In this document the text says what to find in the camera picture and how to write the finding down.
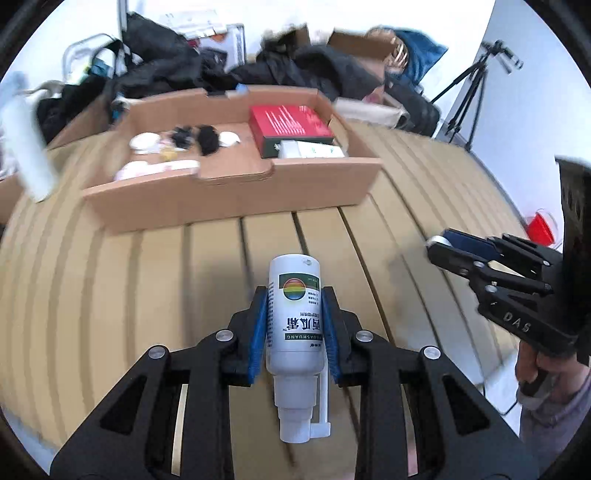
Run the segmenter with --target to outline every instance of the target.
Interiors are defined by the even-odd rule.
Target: wall
[[[591,160],[591,88],[562,43],[522,0],[496,0],[484,39],[504,40],[525,65],[507,75],[496,60],[490,62],[473,152],[522,215],[548,209],[562,229],[554,156]],[[475,109],[476,101],[464,138]]]
[[[129,0],[130,9],[152,13],[171,8],[170,0]],[[472,62],[491,15],[494,0],[217,0],[214,5],[227,23],[245,24],[249,53],[259,49],[267,29],[280,30],[288,24],[308,22],[310,32],[329,33],[334,27],[366,31],[379,25],[423,30],[435,41],[449,47],[443,58],[423,80],[425,95],[432,98],[458,72]],[[118,34],[116,0],[65,0],[35,32],[9,71],[27,73],[31,86],[48,79],[61,79],[61,57],[73,42],[96,33]],[[178,11],[212,7],[205,0],[177,0]],[[451,108],[457,89],[439,103],[443,116]]]

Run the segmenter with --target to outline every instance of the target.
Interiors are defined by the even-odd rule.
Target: white spray bottle
[[[267,370],[273,375],[280,438],[304,443],[328,437],[328,362],[324,348],[320,264],[282,255],[269,267]],[[312,423],[320,376],[320,416]]]
[[[57,186],[58,178],[47,158],[37,117],[22,94],[26,86],[21,72],[4,78],[0,85],[0,125],[4,147],[17,161],[18,176],[25,191],[33,201],[41,202]]]

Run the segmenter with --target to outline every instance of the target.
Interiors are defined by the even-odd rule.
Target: tripod
[[[507,63],[504,62],[500,57],[497,57],[497,55],[499,54],[504,55],[510,61],[512,61],[513,66],[518,70],[521,70],[523,68],[523,62],[520,59],[518,59],[511,50],[505,47],[502,40],[497,40],[494,44],[484,41],[480,44],[480,46],[485,49],[485,52],[480,56],[478,61],[475,64],[468,67],[466,70],[464,70],[453,82],[451,82],[451,84],[448,85],[448,87],[445,88],[445,90],[443,90],[439,95],[437,95],[433,100],[431,100],[431,103],[437,102],[443,95],[445,95],[447,92],[449,92],[449,90],[451,90],[453,87],[455,87],[458,83],[462,82],[467,77],[469,77],[470,81],[472,82],[470,84],[470,88],[468,88],[468,91],[462,99],[462,102],[459,108],[457,109],[457,112],[455,113],[455,115],[450,120],[447,126],[446,135],[453,131],[452,137],[449,141],[449,143],[451,143],[456,134],[458,134],[462,129],[462,123],[466,117],[466,114],[468,113],[468,110],[470,109],[470,105],[472,104],[474,97],[476,96],[476,92],[480,87],[480,95],[478,97],[478,105],[476,106],[476,115],[474,117],[474,121],[472,124],[472,130],[470,131],[470,138],[464,147],[468,152],[472,150],[472,142],[474,142],[476,126],[478,125],[478,118],[480,117],[480,111],[482,110],[482,100],[484,98],[486,77],[488,75],[488,59],[490,57],[496,57],[505,69],[505,71],[507,72],[507,74],[510,74],[512,72],[511,67],[507,65]]]

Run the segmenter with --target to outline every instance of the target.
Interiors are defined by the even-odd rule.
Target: screw
[[[429,360],[437,360],[439,357],[441,357],[441,352],[436,346],[428,346],[425,348],[425,350],[423,350],[423,355]]]
[[[218,342],[229,342],[234,338],[234,334],[231,330],[220,330],[216,333],[216,340]]]
[[[158,358],[162,358],[165,353],[166,353],[166,349],[161,345],[157,345],[157,346],[153,346],[148,351],[148,356],[150,358],[157,360]]]
[[[355,334],[355,338],[360,342],[371,342],[374,339],[374,334],[369,330],[360,330]]]

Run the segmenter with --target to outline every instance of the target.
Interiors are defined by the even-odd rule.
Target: red cup
[[[532,242],[549,247],[556,241],[552,226],[557,229],[554,218],[545,210],[538,210],[527,226],[527,235]]]

